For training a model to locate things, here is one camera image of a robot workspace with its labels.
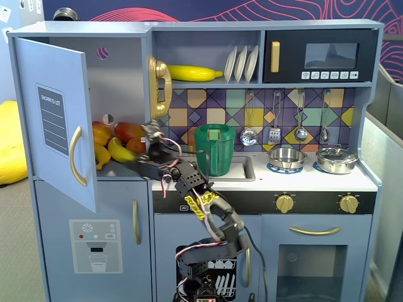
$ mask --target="spoon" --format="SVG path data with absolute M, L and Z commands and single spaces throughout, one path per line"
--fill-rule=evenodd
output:
M 246 104 L 247 114 L 247 128 L 241 132 L 241 142 L 244 146 L 254 145 L 258 141 L 258 133 L 255 129 L 251 128 L 251 117 L 254 109 L 254 93 L 253 91 L 247 92 L 247 97 L 250 101 Z M 252 103 L 252 110 L 249 111 L 248 105 Z
M 329 102 L 327 104 L 327 108 L 324 109 L 325 106 L 325 98 L 328 97 L 329 98 Z M 326 90 L 325 91 L 325 97 L 323 100 L 323 104 L 322 104 L 322 131 L 321 131 L 321 140 L 323 142 L 327 142 L 329 140 L 329 131 L 327 130 L 327 126 L 326 126 L 326 117 L 327 114 L 329 112 L 329 108 L 330 108 L 330 102 L 331 102 L 332 96 L 331 96 L 331 92 L 330 90 Z
M 305 91 L 303 89 L 300 89 L 298 91 L 298 108 L 297 108 L 297 113 L 298 113 L 298 127 L 294 132 L 294 137 L 296 140 L 299 142 L 303 142 L 307 139 L 308 137 L 308 131 L 305 130 L 301 124 L 302 124 L 302 118 L 304 117 L 304 107 L 305 107 Z M 302 114 L 300 112 L 300 97 L 302 96 Z

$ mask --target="white plate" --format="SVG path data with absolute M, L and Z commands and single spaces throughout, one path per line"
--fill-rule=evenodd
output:
M 245 46 L 243 51 L 239 54 L 237 59 L 237 65 L 235 66 L 235 80 L 239 83 L 242 76 L 242 71 L 244 71 L 245 61 L 246 61 L 247 47 Z
M 224 77 L 227 82 L 229 82 L 232 74 L 232 69 L 234 69 L 235 58 L 237 56 L 237 47 L 235 46 L 233 51 L 228 56 L 227 63 L 225 65 Z
M 247 61 L 246 61 L 245 79 L 246 79 L 246 82 L 248 82 L 248 83 L 252 79 L 254 68 L 256 66 L 256 61 L 258 60 L 258 54 L 259 54 L 259 47 L 256 45 L 254 47 L 254 49 L 252 50 L 251 54 L 248 56 Z

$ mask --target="banana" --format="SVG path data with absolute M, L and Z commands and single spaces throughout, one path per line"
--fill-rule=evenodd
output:
M 97 170 L 101 170 L 104 165 L 106 165 L 111 160 L 111 154 L 109 151 L 100 145 L 94 144 L 95 149 L 95 158 L 98 161 L 98 165 L 96 165 Z
M 137 159 L 136 154 L 122 146 L 122 141 L 117 137 L 114 137 L 109 141 L 108 150 L 112 158 L 118 162 Z

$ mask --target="gray floor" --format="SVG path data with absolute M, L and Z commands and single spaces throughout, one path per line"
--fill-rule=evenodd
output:
M 45 301 L 27 180 L 0 189 L 0 301 Z M 383 302 L 372 278 L 366 302 Z

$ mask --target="stove knob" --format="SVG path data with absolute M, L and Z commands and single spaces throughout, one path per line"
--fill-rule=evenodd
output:
M 358 207 L 358 200 L 351 195 L 343 196 L 340 199 L 340 208 L 347 213 L 354 214 Z
M 294 206 L 294 200 L 289 195 L 281 195 L 277 198 L 276 205 L 282 213 L 287 213 Z

